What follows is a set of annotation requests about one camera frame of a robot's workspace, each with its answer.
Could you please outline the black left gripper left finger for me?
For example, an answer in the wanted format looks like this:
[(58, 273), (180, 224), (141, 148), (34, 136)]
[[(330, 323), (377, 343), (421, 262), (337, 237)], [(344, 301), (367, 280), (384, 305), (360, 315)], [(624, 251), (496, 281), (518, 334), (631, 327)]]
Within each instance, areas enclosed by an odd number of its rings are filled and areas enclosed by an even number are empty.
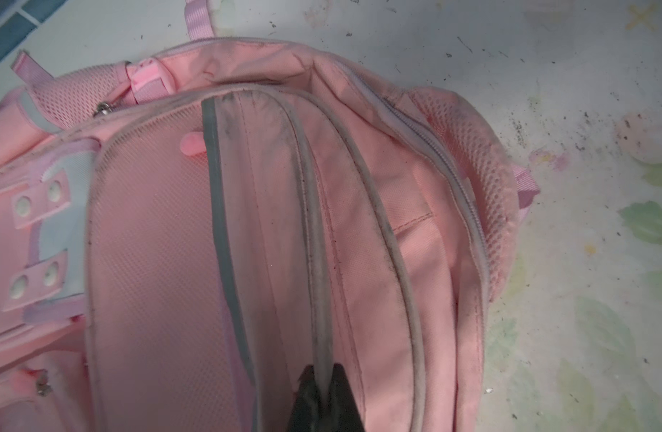
[(288, 421), (288, 432), (315, 432), (319, 422), (319, 390), (315, 380), (314, 367), (308, 365), (303, 370), (293, 409)]

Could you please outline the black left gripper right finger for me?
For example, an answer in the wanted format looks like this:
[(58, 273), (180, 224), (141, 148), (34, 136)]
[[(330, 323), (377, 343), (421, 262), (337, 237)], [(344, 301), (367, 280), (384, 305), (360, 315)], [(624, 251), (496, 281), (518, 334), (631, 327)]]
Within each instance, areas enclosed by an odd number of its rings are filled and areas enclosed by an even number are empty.
[(365, 432), (354, 394), (343, 365), (334, 364), (329, 386), (330, 430)]

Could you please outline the pink school backpack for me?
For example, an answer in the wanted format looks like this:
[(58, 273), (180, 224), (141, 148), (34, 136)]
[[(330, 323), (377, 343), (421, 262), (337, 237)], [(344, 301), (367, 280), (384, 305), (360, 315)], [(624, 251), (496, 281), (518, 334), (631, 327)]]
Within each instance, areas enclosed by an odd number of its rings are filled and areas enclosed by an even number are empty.
[(538, 190), (480, 114), (287, 41), (190, 42), (0, 102), (0, 431), (471, 431)]

